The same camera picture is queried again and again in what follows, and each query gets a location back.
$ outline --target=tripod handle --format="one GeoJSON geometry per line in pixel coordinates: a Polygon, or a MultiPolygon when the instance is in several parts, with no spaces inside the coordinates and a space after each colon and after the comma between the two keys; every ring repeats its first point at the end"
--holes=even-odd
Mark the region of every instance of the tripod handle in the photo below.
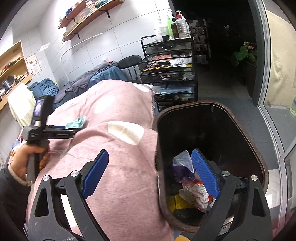
{"type": "Polygon", "coordinates": [[[36,144],[36,145],[44,148],[44,152],[42,152],[42,153],[33,153],[33,154],[29,155],[27,180],[30,182],[35,182],[36,178],[40,172],[39,163],[43,159],[43,156],[45,155],[45,153],[48,149],[49,140],[41,140],[38,142],[31,142],[30,144],[36,144]]]}

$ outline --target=hand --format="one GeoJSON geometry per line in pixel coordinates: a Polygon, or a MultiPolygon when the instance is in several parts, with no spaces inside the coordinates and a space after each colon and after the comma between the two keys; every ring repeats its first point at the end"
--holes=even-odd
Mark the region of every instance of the hand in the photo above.
{"type": "MultiPolygon", "coordinates": [[[[37,145],[24,144],[15,154],[10,164],[15,174],[23,180],[26,180],[26,174],[28,173],[28,159],[29,155],[33,153],[42,153],[44,149],[37,145]]],[[[45,167],[45,163],[49,157],[49,149],[45,153],[43,159],[40,161],[39,169],[42,170],[45,167]]]]}

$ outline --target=black sleeve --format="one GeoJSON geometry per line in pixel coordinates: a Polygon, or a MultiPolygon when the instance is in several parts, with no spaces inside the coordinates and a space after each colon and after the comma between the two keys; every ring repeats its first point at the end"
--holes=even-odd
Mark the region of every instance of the black sleeve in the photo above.
{"type": "Polygon", "coordinates": [[[31,187],[18,183],[10,174],[8,165],[0,170],[0,202],[16,227],[23,232],[31,187]]]}

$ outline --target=yellow item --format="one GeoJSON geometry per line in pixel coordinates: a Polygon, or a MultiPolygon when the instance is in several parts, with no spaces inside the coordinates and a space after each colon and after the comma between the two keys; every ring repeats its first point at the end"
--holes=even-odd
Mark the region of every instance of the yellow item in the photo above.
{"type": "Polygon", "coordinates": [[[189,240],[188,238],[186,238],[186,237],[180,235],[179,237],[176,238],[175,241],[190,241],[190,240],[189,240]]]}
{"type": "Polygon", "coordinates": [[[179,194],[175,196],[168,196],[167,203],[171,213],[173,213],[175,209],[195,208],[194,206],[190,205],[187,201],[185,201],[183,198],[181,198],[179,194]]]}

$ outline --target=camera screen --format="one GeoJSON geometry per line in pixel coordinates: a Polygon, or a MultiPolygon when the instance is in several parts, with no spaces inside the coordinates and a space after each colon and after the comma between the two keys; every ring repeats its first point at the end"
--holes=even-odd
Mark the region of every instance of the camera screen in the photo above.
{"type": "Polygon", "coordinates": [[[35,105],[33,116],[40,117],[43,103],[44,103],[44,99],[37,100],[36,105],[35,105]]]}

